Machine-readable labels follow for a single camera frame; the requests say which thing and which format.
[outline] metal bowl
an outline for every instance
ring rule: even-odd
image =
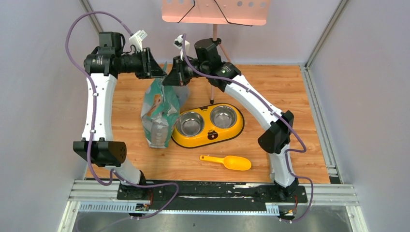
[[[230,128],[236,123],[236,112],[225,105],[215,107],[211,112],[211,121],[216,127]]]
[[[199,113],[186,112],[176,121],[176,128],[182,135],[193,137],[204,129],[204,119]]]

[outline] yellow scoop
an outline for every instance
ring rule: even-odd
[[[251,168],[252,164],[249,159],[239,156],[226,156],[225,158],[217,158],[212,156],[200,156],[200,160],[215,163],[223,163],[227,169],[246,171]]]

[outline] pet food bag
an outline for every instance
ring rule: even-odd
[[[168,147],[179,117],[180,102],[183,104],[188,95],[188,87],[177,95],[173,86],[162,85],[162,79],[155,79],[152,82],[145,92],[141,110],[142,124],[149,147]]]

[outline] double pet bowl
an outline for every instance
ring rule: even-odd
[[[233,139],[243,127],[243,116],[236,107],[214,104],[182,112],[172,139],[182,147],[195,148]]]

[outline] wooden floor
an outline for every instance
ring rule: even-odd
[[[238,65],[238,68],[268,101],[282,111],[293,112],[295,117],[293,127],[308,150],[304,154],[291,154],[295,173],[308,176],[315,183],[329,183],[299,67]],[[147,179],[270,181],[267,155],[257,142],[264,131],[242,105],[218,89],[215,89],[215,103],[230,103],[242,112],[245,118],[242,134],[233,140],[195,149],[181,148],[173,141],[167,149],[148,148],[140,113],[144,92],[151,82],[151,80],[138,80],[133,74],[120,75],[114,93],[112,116],[115,141],[126,143],[127,158],[144,172]],[[192,79],[189,87],[190,98],[182,111],[209,105],[210,84],[205,78]],[[293,135],[291,140],[291,148],[301,149],[301,145]],[[199,161],[200,155],[242,156],[252,162],[252,168],[244,172],[228,170],[220,164]],[[97,167],[95,170],[100,177],[108,177],[107,170]]]

